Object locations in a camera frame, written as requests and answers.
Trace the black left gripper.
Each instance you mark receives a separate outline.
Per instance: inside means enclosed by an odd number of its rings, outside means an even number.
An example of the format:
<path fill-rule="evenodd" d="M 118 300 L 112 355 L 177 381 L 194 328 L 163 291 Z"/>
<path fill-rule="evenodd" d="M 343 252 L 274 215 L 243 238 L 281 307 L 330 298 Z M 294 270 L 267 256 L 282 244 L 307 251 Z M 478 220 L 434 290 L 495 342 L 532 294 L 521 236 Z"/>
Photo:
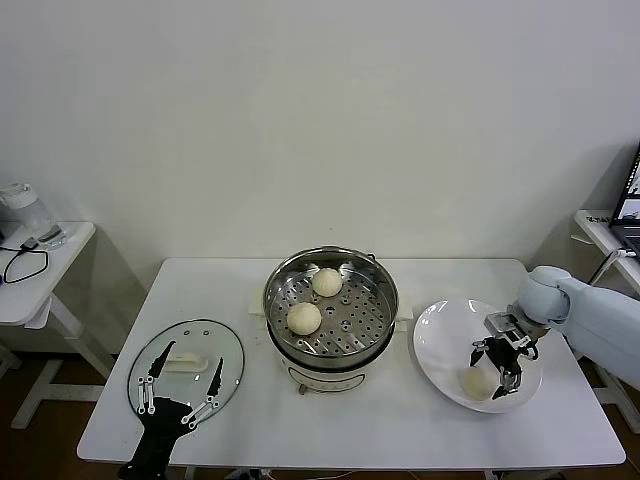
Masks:
<path fill-rule="evenodd" d="M 170 398 L 155 398 L 155 382 L 174 344 L 175 341 L 171 340 L 152 361 L 147 374 L 138 378 L 136 412 L 143 426 L 143 434 L 131 460 L 119 469 L 119 479 L 166 479 L 176 441 L 195 429 L 219 406 L 216 397 L 222 383 L 223 358 L 218 361 L 204 401 L 194 410 Z"/>

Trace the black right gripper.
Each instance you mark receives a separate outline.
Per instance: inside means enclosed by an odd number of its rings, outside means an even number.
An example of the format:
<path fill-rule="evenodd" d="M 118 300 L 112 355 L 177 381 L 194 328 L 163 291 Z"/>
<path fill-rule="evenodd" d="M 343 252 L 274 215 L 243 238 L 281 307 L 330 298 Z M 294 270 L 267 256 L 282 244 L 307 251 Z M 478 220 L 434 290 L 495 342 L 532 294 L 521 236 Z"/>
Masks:
<path fill-rule="evenodd" d="M 516 393 L 521 384 L 522 369 L 518 362 L 520 352 L 504 338 L 488 337 L 472 343 L 470 367 L 474 367 L 487 354 L 499 373 L 499 384 L 493 400 Z"/>

